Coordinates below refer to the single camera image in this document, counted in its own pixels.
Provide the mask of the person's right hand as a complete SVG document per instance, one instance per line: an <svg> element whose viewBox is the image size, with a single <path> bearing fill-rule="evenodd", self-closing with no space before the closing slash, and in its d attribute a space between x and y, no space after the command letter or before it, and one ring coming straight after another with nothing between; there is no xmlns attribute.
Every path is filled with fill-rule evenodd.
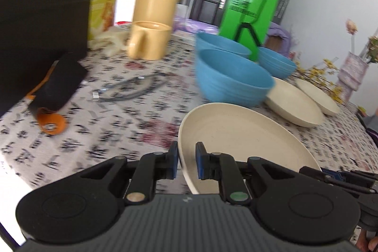
<svg viewBox="0 0 378 252"><path fill-rule="evenodd" d="M377 252L378 251L378 237L368 239L366 230L362 230L356 242L356 247L363 252Z"/></svg>

